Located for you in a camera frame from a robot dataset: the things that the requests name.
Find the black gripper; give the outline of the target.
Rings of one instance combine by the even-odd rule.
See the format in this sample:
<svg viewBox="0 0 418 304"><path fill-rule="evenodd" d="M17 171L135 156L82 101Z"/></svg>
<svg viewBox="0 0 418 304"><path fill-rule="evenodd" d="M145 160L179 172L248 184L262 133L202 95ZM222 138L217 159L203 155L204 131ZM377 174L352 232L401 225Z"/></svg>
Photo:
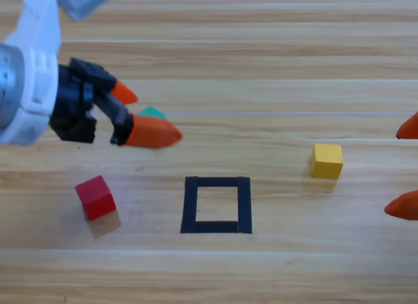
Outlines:
<svg viewBox="0 0 418 304"><path fill-rule="evenodd" d="M159 149L182 140L180 130L167 119L131 114L126 105L137 101L137 95L101 65L72 58L68 65L59 65L50 127L63 141L92 143L97 120L91 110L97 106L114 126L112 144Z"/></svg>

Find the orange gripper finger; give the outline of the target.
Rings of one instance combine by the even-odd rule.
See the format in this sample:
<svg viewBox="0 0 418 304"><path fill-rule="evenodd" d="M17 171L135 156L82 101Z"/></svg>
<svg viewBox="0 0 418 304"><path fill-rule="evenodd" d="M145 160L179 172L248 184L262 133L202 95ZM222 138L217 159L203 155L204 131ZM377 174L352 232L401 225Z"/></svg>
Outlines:
<svg viewBox="0 0 418 304"><path fill-rule="evenodd" d="M407 192L391 201L384 211L390 216L404 220L417 220L417 190Z"/></svg>
<svg viewBox="0 0 418 304"><path fill-rule="evenodd" d="M418 112L406 120L396 132L397 139L418 139Z"/></svg>

